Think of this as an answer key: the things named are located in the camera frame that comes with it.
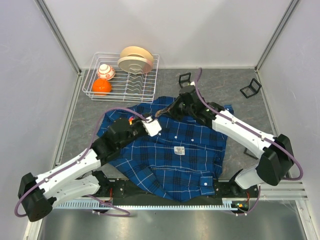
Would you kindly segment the blue plaid shirt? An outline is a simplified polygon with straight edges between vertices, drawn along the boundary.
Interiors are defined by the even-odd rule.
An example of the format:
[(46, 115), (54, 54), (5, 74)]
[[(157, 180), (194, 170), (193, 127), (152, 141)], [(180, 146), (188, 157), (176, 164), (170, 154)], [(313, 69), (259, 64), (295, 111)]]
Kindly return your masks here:
[[(158, 135), (142, 136), (124, 147), (110, 164), (142, 190), (184, 202), (214, 195), (214, 180), (223, 172), (227, 139), (191, 117), (158, 119)], [(174, 153), (184, 147), (185, 155)]]

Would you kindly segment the colourful flower plush brooch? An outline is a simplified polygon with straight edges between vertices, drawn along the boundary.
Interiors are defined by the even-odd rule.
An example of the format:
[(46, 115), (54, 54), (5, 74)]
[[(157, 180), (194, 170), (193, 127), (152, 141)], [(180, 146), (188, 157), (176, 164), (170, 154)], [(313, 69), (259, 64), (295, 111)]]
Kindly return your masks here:
[(134, 118), (133, 118), (133, 117), (130, 117), (130, 118), (129, 118), (129, 120), (128, 120), (128, 121), (129, 121), (129, 124), (130, 124), (130, 125), (132, 125), (132, 124), (133, 124), (133, 120), (134, 120)]

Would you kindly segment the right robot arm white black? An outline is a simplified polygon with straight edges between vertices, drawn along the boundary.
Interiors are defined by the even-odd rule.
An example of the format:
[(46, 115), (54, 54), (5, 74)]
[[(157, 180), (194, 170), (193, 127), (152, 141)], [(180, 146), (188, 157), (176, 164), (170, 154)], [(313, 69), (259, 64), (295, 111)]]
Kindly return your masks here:
[(173, 103), (155, 115), (165, 115), (177, 121), (191, 117), (198, 124), (237, 141), (258, 158), (258, 164), (239, 170), (229, 181), (229, 191), (235, 197), (242, 196), (247, 189), (261, 183), (277, 186), (294, 164), (291, 159), (293, 150), (287, 136), (280, 134), (275, 137), (248, 125), (223, 106), (206, 102), (198, 96), (193, 85), (180, 89)]

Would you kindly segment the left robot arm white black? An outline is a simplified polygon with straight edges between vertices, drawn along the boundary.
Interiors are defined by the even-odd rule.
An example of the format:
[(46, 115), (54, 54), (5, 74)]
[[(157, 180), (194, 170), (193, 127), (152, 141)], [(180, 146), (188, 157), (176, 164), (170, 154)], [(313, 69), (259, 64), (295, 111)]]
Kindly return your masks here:
[(106, 196), (107, 177), (98, 168), (115, 160), (121, 150), (139, 137), (153, 137), (161, 131), (156, 119), (118, 118), (78, 156), (45, 173), (25, 174), (18, 189), (17, 217), (37, 222), (57, 206), (87, 195)]

